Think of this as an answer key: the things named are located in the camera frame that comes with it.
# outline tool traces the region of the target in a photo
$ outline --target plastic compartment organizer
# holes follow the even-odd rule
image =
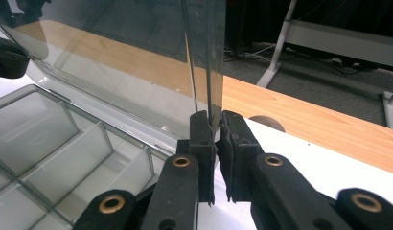
[[[45,90],[0,99],[0,230],[71,229],[95,196],[136,195],[153,172],[150,147]]]

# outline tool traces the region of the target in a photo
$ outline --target black clamp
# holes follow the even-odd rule
[[[131,204],[133,210],[141,207],[143,212],[137,212],[136,218],[125,217],[124,226],[131,227],[122,229],[197,229],[198,203],[214,202],[218,146],[228,199],[251,202],[258,229],[393,230],[392,204],[361,189],[343,190],[337,200],[320,194],[286,157],[264,153],[241,115],[222,112],[221,137],[216,144],[206,112],[194,114],[190,127],[190,140],[178,141],[177,154],[167,159],[152,198],[149,192],[137,201],[143,205]],[[99,207],[99,201],[91,203],[74,229],[81,229],[82,219],[91,221],[87,213],[93,210],[98,212],[93,218],[102,222],[108,214],[100,214]],[[122,216],[116,215],[116,219],[122,220]],[[85,229],[109,229],[99,226]]]
[[[27,52],[11,41],[0,38],[0,77],[18,79],[24,76],[30,59]]]

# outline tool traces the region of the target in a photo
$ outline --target wooden tabletop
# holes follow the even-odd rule
[[[393,129],[228,77],[223,109],[271,117],[288,134],[393,173]]]
[[[167,69],[169,66],[171,73],[168,76],[181,78],[174,73],[183,73],[188,68],[180,61],[79,31],[57,22],[37,23],[41,24],[38,31],[35,31],[34,24],[17,30],[126,73],[145,72],[146,74],[141,78],[155,81],[164,87],[173,86],[167,85],[167,79],[159,80],[154,77],[161,75],[159,72],[161,69]],[[105,55],[100,56],[99,52],[104,52]],[[196,76],[202,76],[203,71],[198,71],[200,73]],[[189,87],[187,81],[179,81],[179,85],[175,85],[173,90],[191,95],[192,92],[187,91]],[[203,87],[206,80],[198,81],[199,88],[206,88]],[[280,122],[288,134],[393,173],[393,129],[229,77],[223,78],[222,101],[223,109],[235,111],[246,118],[256,115],[271,117]]]

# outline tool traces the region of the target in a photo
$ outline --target brass grommet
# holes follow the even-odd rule
[[[116,200],[113,205],[107,205],[107,202]],[[108,195],[99,204],[99,211],[103,214],[112,214],[119,211],[125,205],[125,199],[121,195]]]
[[[177,167],[186,167],[189,164],[191,164],[190,159],[188,159],[187,157],[177,157],[173,160],[173,164]]]
[[[281,166],[283,165],[283,160],[276,156],[266,156],[265,162],[270,166]]]
[[[353,194],[352,201],[361,209],[372,213],[378,213],[382,210],[381,204],[373,197],[365,194]]]

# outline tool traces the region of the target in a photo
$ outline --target metal frame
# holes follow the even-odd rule
[[[393,66],[393,38],[291,20],[297,0],[291,0],[271,63],[257,85],[267,88],[280,67],[285,42]],[[393,128],[393,94],[383,97],[387,125]]]

